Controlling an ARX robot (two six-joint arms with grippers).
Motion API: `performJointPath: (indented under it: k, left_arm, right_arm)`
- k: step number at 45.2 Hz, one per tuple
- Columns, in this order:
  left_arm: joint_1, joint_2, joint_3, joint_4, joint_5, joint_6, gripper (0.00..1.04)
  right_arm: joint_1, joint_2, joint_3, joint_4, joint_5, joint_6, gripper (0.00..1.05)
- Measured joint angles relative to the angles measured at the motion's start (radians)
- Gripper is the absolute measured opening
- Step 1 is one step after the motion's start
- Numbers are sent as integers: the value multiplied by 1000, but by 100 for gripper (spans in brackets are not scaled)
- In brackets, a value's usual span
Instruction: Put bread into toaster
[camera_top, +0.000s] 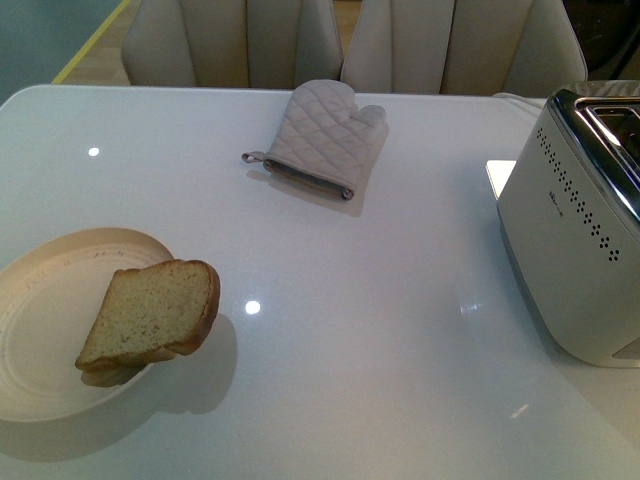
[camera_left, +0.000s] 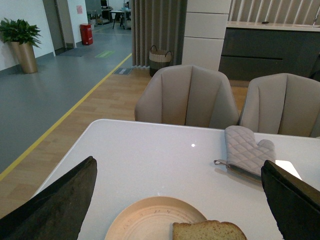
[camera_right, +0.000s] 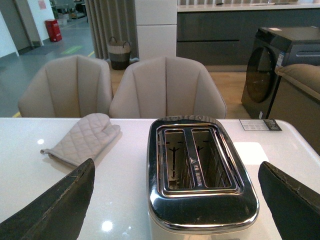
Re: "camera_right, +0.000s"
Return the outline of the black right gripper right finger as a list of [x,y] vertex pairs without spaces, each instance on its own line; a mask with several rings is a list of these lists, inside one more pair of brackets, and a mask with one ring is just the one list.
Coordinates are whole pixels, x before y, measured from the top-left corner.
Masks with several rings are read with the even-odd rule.
[[258,170],[262,195],[283,240],[320,238],[320,194],[271,163]]

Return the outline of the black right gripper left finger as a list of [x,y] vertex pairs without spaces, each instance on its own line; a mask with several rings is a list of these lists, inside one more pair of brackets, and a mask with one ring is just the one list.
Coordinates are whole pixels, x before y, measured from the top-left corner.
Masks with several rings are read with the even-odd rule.
[[1,222],[2,240],[76,240],[95,181],[89,158],[26,207]]

